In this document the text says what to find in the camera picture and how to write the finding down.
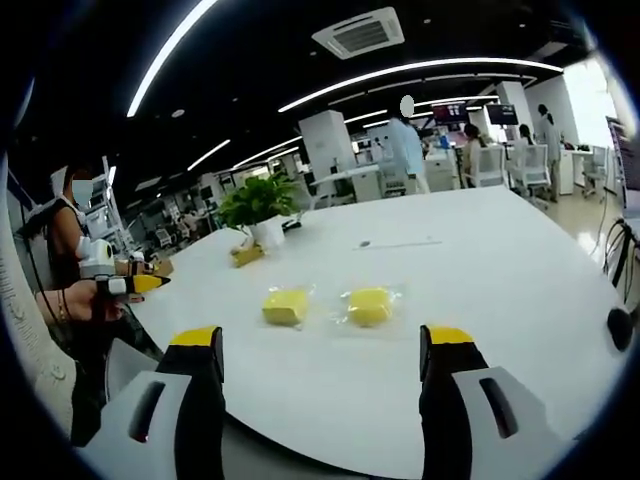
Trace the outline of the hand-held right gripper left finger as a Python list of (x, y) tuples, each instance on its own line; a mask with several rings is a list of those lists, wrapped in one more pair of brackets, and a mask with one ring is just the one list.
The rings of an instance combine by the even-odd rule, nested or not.
[(101, 479), (221, 479), (223, 335), (176, 335), (160, 361), (121, 341), (105, 372), (100, 428), (79, 456)]

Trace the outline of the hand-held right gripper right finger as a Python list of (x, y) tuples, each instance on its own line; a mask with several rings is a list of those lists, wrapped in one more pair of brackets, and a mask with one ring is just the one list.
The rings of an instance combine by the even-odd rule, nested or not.
[(543, 479), (573, 446), (544, 403), (474, 339), (453, 327), (420, 328), (419, 412), (425, 479)]

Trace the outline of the person's left hand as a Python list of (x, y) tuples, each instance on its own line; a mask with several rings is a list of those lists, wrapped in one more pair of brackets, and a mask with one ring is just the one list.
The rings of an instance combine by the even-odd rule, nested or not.
[(112, 322), (119, 320), (128, 304), (142, 303), (143, 295), (110, 295), (97, 299), (97, 284), (80, 280), (58, 290), (36, 291), (34, 299), (47, 325), (74, 322)]

